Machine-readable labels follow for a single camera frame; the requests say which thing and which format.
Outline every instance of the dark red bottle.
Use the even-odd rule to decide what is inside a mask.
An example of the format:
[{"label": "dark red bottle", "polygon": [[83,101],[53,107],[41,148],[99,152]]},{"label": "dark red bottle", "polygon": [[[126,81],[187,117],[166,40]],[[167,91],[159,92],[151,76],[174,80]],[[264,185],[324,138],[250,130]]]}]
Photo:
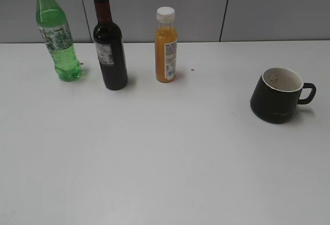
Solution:
[{"label": "dark red bottle", "polygon": [[97,25],[93,36],[105,86],[120,90],[127,85],[122,32],[112,21],[109,0],[94,0]]}]

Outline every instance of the panel seam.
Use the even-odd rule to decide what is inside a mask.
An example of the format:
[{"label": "panel seam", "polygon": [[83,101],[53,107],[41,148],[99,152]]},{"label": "panel seam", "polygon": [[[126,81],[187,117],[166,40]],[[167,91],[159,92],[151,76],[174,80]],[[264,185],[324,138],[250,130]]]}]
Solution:
[{"label": "panel seam", "polygon": [[85,9],[85,3],[84,3],[84,0],[81,0],[81,1],[82,1],[82,7],[84,8],[85,19],[86,19],[86,23],[87,23],[87,28],[88,28],[89,38],[90,38],[90,41],[91,41],[91,43],[92,43],[93,40],[92,40],[91,30],[90,30],[90,28],[89,28],[88,19],[87,19],[87,14],[86,14],[86,9]]},{"label": "panel seam", "polygon": [[222,19],[222,25],[221,25],[221,31],[220,31],[219,42],[221,42],[222,32],[223,32],[223,26],[224,26],[224,24],[225,24],[225,20],[226,20],[228,1],[229,1],[229,0],[226,1],[226,7],[225,7],[225,11],[224,11],[224,13],[223,13],[223,19]]}]

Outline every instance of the bottle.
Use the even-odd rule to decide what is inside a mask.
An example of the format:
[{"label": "bottle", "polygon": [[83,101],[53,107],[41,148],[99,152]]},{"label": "bottle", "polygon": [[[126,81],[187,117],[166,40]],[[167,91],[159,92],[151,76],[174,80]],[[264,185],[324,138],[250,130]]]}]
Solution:
[{"label": "bottle", "polygon": [[172,82],[176,74],[175,11],[171,7],[160,7],[156,18],[159,22],[155,36],[156,77],[160,82]]},{"label": "bottle", "polygon": [[109,0],[94,0],[97,25],[94,41],[105,86],[120,90],[127,84],[122,32],[112,21]]},{"label": "bottle", "polygon": [[64,11],[55,0],[37,0],[37,24],[51,54],[55,71],[64,81],[80,77],[80,63]]}]

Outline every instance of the mug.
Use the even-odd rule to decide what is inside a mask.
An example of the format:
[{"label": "mug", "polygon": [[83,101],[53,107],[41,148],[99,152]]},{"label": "mug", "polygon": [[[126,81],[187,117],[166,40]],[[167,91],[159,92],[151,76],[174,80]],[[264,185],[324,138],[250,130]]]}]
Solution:
[{"label": "mug", "polygon": [[[311,89],[306,99],[299,99],[302,89]],[[261,75],[250,106],[255,115],[271,123],[291,118],[297,104],[309,104],[316,94],[312,83],[304,83],[296,72],[281,67],[270,68]]]}]

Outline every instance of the orange juice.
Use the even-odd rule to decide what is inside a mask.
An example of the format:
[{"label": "orange juice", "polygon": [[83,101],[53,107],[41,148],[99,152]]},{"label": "orange juice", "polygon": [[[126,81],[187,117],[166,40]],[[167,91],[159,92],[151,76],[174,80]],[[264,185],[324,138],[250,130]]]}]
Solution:
[{"label": "orange juice", "polygon": [[176,73],[177,32],[173,28],[175,11],[170,7],[157,10],[159,26],[155,36],[156,77],[160,82],[171,82]]}]

